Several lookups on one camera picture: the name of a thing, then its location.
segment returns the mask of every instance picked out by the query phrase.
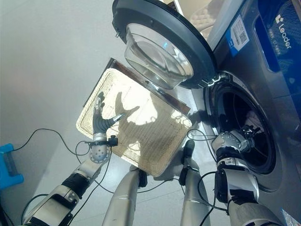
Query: washing machine door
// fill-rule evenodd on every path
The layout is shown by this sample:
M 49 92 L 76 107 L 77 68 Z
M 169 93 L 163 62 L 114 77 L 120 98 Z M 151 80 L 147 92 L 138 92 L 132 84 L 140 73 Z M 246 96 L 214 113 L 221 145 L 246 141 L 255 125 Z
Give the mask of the washing machine door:
M 193 25 L 159 0 L 115 0 L 113 26 L 125 58 L 141 75 L 165 89 L 205 87 L 216 76 L 209 45 Z

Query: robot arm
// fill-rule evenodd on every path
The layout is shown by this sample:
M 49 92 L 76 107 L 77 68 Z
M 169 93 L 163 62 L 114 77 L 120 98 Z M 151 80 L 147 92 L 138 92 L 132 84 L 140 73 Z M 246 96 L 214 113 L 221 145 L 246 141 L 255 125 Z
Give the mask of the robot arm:
M 222 132 L 212 142 L 217 158 L 214 195 L 228 205 L 232 226 L 282 225 L 267 207 L 258 203 L 258 182 L 242 157 L 242 153 L 254 147 L 256 132 L 258 129 L 244 126 L 241 130 Z
M 71 211 L 77 205 L 86 189 L 109 160 L 109 146 L 116 146 L 118 139 L 112 136 L 107 141 L 106 131 L 124 114 L 111 119 L 102 118 L 104 96 L 97 97 L 93 115 L 93 142 L 88 158 L 75 171 L 42 200 L 23 222 L 25 226 L 64 226 L 72 219 Z

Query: qr code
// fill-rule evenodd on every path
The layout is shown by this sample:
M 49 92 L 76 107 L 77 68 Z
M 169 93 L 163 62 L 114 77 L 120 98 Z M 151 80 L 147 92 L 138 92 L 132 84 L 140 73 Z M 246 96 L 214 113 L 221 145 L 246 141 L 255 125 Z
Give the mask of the qr code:
M 243 31 L 240 35 L 239 35 L 239 38 L 240 38 L 240 41 L 241 43 L 244 43 L 245 41 L 247 41 L 247 36 L 246 36 L 246 33 L 245 31 Z

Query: blue label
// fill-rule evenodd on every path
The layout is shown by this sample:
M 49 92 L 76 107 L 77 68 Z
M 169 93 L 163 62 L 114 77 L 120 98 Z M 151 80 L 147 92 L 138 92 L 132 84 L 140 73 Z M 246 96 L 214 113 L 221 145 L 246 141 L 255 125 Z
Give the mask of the blue label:
M 225 36 L 230 52 L 234 57 L 249 42 L 249 36 L 241 15 L 235 19 L 231 27 L 226 31 Z
M 259 11 L 301 119 L 301 22 L 291 0 L 259 1 Z

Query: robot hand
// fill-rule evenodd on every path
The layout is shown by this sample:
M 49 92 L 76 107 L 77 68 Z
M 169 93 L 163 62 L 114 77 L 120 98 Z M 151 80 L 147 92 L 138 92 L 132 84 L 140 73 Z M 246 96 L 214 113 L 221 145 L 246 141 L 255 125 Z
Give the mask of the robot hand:
M 102 112 L 104 107 L 104 96 L 103 92 L 101 92 L 95 101 L 94 113 L 93 113 L 93 134 L 105 133 L 108 128 L 114 125 L 117 121 L 121 119 L 125 113 L 121 113 L 116 115 L 111 119 L 103 119 Z

